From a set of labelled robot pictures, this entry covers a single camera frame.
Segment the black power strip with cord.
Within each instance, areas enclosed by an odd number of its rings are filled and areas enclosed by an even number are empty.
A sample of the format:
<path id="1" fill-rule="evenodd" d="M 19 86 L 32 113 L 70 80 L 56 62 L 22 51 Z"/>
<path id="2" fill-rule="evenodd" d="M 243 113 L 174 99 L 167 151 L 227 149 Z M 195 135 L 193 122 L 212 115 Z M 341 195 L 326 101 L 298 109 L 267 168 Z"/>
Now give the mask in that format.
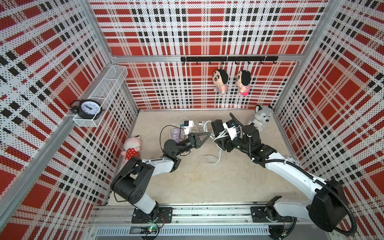
<path id="1" fill-rule="evenodd" d="M 211 133 L 210 138 L 212 139 L 214 144 L 215 144 L 214 140 L 224 139 L 224 138 L 229 136 L 227 131 L 225 130 L 225 128 L 223 126 L 223 122 L 221 120 L 201 121 L 201 122 L 199 122 L 199 126 L 202 127 L 203 132 Z M 204 156 L 203 160 L 204 160 L 205 164 L 207 164 L 209 166 L 215 166 L 220 162 L 223 151 L 217 145 L 216 145 L 216 147 L 218 148 L 218 155 L 216 157 L 212 156 L 212 155 Z"/>

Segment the purple power strip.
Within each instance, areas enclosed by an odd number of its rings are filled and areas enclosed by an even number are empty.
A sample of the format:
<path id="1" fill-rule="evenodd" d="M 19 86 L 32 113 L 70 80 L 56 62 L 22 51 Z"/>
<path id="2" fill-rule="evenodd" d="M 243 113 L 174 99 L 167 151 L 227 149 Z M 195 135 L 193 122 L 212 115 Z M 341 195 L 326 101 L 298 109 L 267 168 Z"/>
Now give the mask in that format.
<path id="1" fill-rule="evenodd" d="M 176 143 L 179 143 L 181 139 L 181 129 L 174 127 L 171 133 L 172 140 L 174 140 Z"/>

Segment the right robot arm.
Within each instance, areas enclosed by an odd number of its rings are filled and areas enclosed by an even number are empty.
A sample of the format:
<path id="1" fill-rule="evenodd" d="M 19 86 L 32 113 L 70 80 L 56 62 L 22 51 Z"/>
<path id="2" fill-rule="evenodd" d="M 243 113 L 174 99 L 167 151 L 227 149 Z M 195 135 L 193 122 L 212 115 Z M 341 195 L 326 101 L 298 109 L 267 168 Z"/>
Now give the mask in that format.
<path id="1" fill-rule="evenodd" d="M 274 148 L 261 142 L 254 125 L 247 126 L 221 120 L 212 122 L 214 142 L 223 151 L 234 149 L 246 154 L 250 160 L 284 178 L 306 197 L 306 201 L 294 201 L 275 196 L 268 203 L 270 220 L 275 215 L 312 221 L 325 232 L 336 231 L 346 236 L 357 232 L 356 218 L 348 206 L 343 186 L 336 180 L 324 180 L 288 160 Z"/>

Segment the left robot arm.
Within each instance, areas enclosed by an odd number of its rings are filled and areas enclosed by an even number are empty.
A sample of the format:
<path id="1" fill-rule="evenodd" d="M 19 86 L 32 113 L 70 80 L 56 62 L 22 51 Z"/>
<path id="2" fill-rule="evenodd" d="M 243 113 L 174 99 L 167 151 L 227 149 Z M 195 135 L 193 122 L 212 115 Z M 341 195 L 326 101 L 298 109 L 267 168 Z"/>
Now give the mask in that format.
<path id="1" fill-rule="evenodd" d="M 163 147 L 163 156 L 154 160 L 132 157 L 112 181 L 112 191 L 138 209 L 136 215 L 144 222 L 156 222 L 161 216 L 159 203 L 147 193 L 153 176 L 174 172 L 180 165 L 179 156 L 191 149 L 200 148 L 209 138 L 209 132 L 190 133 L 176 142 L 169 139 Z"/>

